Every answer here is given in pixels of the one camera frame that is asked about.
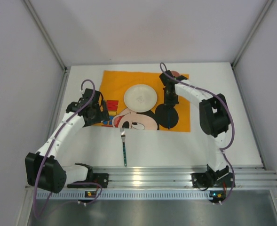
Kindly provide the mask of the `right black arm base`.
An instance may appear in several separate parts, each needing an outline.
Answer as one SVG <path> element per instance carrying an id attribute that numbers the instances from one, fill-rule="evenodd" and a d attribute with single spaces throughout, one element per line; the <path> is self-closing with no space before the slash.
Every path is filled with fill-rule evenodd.
<path id="1" fill-rule="evenodd" d="M 201 191 L 209 188 L 231 188 L 234 182 L 233 174 L 229 173 L 221 179 L 215 179 L 209 173 L 193 173 L 191 175 L 192 186 Z"/>

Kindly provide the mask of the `orange cartoon mouse cloth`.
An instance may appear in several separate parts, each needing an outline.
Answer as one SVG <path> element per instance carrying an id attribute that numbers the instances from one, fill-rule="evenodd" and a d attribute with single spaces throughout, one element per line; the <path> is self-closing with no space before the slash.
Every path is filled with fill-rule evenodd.
<path id="1" fill-rule="evenodd" d="M 167 106 L 164 105 L 164 85 L 159 73 L 104 71 L 99 91 L 106 101 L 109 121 L 99 126 L 139 130 L 168 130 Z M 124 103 L 125 92 L 133 85 L 152 87 L 158 96 L 156 105 L 143 113 L 133 112 Z M 179 104 L 171 108 L 171 131 L 190 132 L 190 103 L 178 97 Z"/>

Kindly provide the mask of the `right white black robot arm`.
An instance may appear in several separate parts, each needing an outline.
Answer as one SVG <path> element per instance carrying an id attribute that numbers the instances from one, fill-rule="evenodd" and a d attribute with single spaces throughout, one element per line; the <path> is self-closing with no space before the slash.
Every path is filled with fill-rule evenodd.
<path id="1" fill-rule="evenodd" d="M 196 87 L 185 76 L 174 76 L 167 70 L 159 76 L 164 88 L 164 105 L 176 104 L 183 97 L 199 109 L 199 124 L 208 137 L 207 170 L 205 178 L 209 184 L 216 184 L 229 174 L 229 164 L 224 157 L 234 140 L 234 124 L 225 96 Z"/>

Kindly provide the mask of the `pink plastic cup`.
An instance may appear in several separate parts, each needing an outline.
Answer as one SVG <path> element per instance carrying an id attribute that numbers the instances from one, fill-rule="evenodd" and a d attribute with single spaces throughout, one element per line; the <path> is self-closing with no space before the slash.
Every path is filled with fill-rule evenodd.
<path id="1" fill-rule="evenodd" d="M 180 76 L 180 74 L 176 71 L 171 71 L 171 73 L 174 77 L 179 77 Z"/>

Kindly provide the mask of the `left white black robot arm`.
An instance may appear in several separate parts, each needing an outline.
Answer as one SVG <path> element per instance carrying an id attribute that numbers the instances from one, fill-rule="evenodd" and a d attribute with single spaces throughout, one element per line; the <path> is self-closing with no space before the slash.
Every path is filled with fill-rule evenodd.
<path id="1" fill-rule="evenodd" d="M 31 186 L 59 193 L 65 186 L 79 187 L 91 183 L 93 168 L 84 163 L 62 166 L 68 144 L 84 127 L 108 121 L 107 104 L 100 91 L 85 89 L 77 102 L 71 102 L 56 130 L 35 153 L 25 158 L 27 182 Z"/>

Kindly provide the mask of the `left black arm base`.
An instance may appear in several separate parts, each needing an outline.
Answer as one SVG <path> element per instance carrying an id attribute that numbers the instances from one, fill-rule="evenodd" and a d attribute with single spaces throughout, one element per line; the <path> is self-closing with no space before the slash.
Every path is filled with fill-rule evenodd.
<path id="1" fill-rule="evenodd" d="M 92 173 L 83 181 L 77 181 L 72 184 L 68 184 L 68 188 L 99 188 L 99 186 L 92 183 L 97 183 L 102 188 L 107 188 L 109 182 L 109 174 L 107 173 Z"/>

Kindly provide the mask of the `cream round plate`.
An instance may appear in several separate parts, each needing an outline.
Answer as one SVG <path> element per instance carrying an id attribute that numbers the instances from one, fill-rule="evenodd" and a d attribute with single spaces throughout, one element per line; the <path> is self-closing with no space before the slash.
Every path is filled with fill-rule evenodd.
<path id="1" fill-rule="evenodd" d="M 131 86 L 124 94 L 124 103 L 133 112 L 143 113 L 151 110 L 157 103 L 156 91 L 145 84 Z"/>

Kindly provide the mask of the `fork with teal handle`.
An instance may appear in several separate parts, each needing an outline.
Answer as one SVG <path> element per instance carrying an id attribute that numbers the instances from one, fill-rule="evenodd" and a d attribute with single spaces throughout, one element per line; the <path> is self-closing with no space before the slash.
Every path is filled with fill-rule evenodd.
<path id="1" fill-rule="evenodd" d="M 120 134 L 121 134 L 122 147 L 123 147 L 124 166 L 127 167 L 127 154 L 126 154 L 126 144 L 125 144 L 126 132 L 124 128 L 120 129 Z"/>

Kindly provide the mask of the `blue metallic spoon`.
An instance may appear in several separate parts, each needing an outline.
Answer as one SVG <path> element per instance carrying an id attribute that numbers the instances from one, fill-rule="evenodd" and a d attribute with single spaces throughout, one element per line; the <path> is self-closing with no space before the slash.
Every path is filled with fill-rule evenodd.
<path id="1" fill-rule="evenodd" d="M 167 121 L 168 121 L 167 128 L 168 130 L 170 130 L 171 128 L 171 108 L 170 107 L 168 108 L 168 111 L 167 111 Z"/>

